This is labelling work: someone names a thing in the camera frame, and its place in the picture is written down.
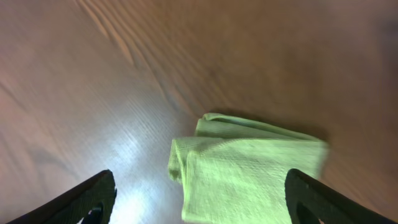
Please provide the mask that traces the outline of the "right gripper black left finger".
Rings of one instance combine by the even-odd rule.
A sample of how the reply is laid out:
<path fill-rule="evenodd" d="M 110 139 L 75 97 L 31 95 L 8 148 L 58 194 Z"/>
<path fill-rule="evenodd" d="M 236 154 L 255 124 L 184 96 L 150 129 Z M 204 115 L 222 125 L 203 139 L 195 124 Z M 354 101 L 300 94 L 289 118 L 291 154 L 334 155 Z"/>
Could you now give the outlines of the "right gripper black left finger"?
<path fill-rule="evenodd" d="M 108 224 L 117 190 L 110 170 L 102 170 L 64 194 L 7 224 Z"/>

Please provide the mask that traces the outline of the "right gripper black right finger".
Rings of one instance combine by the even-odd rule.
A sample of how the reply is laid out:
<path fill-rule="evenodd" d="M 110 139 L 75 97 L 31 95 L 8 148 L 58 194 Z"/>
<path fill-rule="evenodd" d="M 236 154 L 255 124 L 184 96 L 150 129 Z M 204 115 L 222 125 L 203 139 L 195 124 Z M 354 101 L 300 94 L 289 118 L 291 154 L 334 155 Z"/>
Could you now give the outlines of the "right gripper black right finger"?
<path fill-rule="evenodd" d="M 287 173 L 285 200 L 293 224 L 397 224 L 298 169 Z"/>

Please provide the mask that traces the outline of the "light green microfiber cloth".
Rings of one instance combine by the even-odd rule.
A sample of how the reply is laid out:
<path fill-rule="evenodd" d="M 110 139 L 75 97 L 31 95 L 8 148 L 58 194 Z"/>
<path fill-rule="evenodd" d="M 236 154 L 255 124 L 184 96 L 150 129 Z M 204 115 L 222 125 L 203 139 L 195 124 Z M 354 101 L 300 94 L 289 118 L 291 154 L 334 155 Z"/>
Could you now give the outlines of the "light green microfiber cloth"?
<path fill-rule="evenodd" d="M 207 113 L 192 137 L 172 141 L 169 176 L 183 187 L 190 223 L 290 223 L 284 182 L 291 169 L 318 178 L 328 144 L 250 119 Z"/>

